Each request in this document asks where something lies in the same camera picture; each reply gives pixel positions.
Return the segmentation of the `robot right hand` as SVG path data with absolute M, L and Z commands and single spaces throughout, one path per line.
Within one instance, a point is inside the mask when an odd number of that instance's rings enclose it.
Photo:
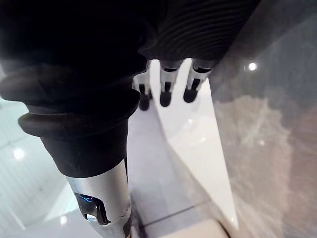
M 25 104 L 22 130 L 41 139 L 104 238 L 138 228 L 128 191 L 129 117 L 146 110 L 149 66 L 160 61 L 160 103 L 178 71 L 193 102 L 257 0 L 3 0 L 0 95 Z

